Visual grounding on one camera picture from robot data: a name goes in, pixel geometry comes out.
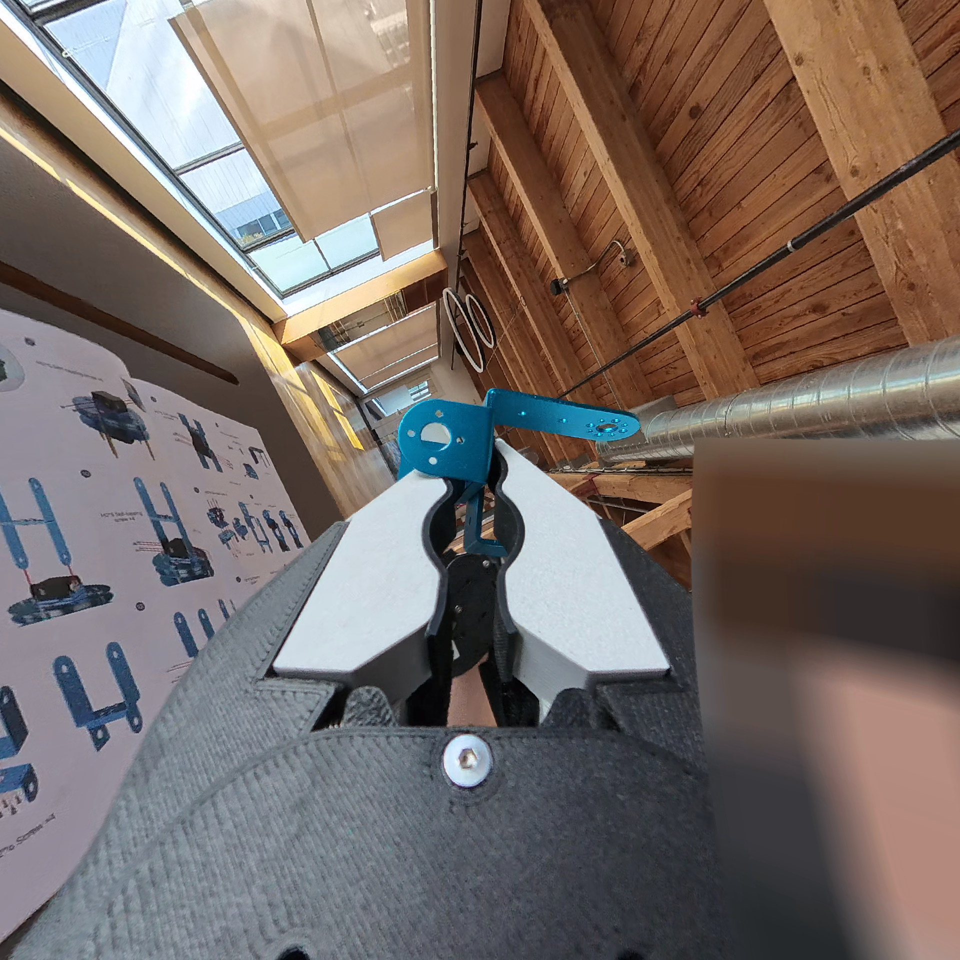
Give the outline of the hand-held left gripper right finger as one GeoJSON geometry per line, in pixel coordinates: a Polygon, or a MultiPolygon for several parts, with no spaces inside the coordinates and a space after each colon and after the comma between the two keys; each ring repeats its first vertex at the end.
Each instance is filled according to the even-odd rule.
{"type": "Polygon", "coordinates": [[[563,690],[665,677],[668,657],[599,516],[502,440],[493,465],[510,664],[540,715],[563,690]]]}

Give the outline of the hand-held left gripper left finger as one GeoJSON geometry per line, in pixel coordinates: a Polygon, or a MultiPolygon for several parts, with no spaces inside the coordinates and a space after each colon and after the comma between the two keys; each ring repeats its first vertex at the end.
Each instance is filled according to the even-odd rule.
{"type": "Polygon", "coordinates": [[[426,532],[449,492],[406,476],[354,513],[273,661],[278,676],[378,687],[392,703],[428,680],[441,569],[426,532]]]}

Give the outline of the black round servo part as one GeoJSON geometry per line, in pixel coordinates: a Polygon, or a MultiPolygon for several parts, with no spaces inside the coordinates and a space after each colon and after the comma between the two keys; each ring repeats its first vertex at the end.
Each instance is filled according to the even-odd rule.
{"type": "Polygon", "coordinates": [[[466,674],[493,648],[499,559],[486,555],[443,556],[448,573],[452,676],[466,674]]]}

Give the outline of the blue metal bracket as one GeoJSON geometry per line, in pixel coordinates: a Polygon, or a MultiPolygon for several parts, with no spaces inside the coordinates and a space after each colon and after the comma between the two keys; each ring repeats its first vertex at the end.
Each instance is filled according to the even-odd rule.
{"type": "Polygon", "coordinates": [[[497,558],[505,557],[507,549],[482,537],[484,489],[497,426],[590,441],[627,438],[641,429],[629,412],[513,390],[491,389],[481,405],[439,399],[415,403],[398,428],[399,476],[416,470],[461,482],[464,551],[497,558]]]}

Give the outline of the printed instruction manual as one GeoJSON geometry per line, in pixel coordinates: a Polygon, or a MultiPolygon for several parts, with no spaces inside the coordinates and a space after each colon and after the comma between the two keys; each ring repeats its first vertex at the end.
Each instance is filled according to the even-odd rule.
{"type": "Polygon", "coordinates": [[[258,431],[2,312],[2,938],[208,641],[310,543],[258,431]]]}

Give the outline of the black ceiling pipe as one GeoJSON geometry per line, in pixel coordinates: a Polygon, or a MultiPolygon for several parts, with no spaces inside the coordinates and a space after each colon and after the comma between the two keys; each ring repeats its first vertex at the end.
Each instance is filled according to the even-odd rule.
{"type": "Polygon", "coordinates": [[[654,330],[635,345],[627,348],[597,371],[587,375],[572,387],[558,394],[558,400],[565,400],[571,396],[575,390],[578,390],[596,378],[600,378],[620,363],[624,362],[642,349],[652,345],[655,341],[666,336],[666,334],[677,330],[681,325],[691,319],[703,318],[707,316],[709,308],[722,302],[727,296],[733,294],[742,286],[751,282],[767,270],[793,256],[798,251],[812,243],[815,239],[833,230],[840,224],[852,219],[859,211],[864,210],[871,204],[894,190],[898,186],[908,182],[913,177],[929,168],[933,163],[939,162],[943,157],[958,150],[959,148],[959,129],[945,135],[943,138],[932,144],[926,150],[909,159],[891,174],[882,177],[877,183],[866,188],[854,198],[848,200],[841,207],[814,223],[807,230],[789,239],[784,245],[780,246],[768,256],[754,263],[748,270],[741,272],[738,276],[727,282],[719,290],[705,296],[694,298],[690,302],[689,308],[682,314],[670,320],[668,323],[654,330]]]}

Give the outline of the beige roller blind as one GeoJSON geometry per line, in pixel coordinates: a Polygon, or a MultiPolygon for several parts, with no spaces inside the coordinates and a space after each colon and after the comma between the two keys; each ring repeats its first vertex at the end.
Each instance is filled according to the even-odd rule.
{"type": "Polygon", "coordinates": [[[435,194],[423,190],[369,215],[380,256],[388,260],[423,243],[434,246],[435,194]]]}
{"type": "Polygon", "coordinates": [[[169,23],[300,239],[434,188],[429,2],[210,1],[169,23]]]}

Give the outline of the silver ventilation duct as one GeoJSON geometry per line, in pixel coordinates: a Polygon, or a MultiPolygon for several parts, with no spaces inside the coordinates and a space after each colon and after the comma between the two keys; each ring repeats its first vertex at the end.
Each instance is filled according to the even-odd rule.
{"type": "Polygon", "coordinates": [[[959,337],[817,369],[639,420],[639,433],[597,444],[602,465],[688,458],[704,438],[957,439],[959,337]]]}

